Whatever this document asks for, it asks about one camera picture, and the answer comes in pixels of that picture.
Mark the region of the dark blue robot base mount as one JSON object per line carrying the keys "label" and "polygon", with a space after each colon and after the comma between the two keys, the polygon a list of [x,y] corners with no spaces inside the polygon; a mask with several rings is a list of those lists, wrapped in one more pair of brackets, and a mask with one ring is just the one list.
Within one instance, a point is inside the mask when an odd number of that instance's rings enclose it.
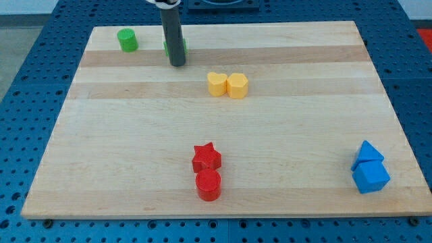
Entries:
{"label": "dark blue robot base mount", "polygon": [[261,0],[185,0],[189,10],[257,10]]}

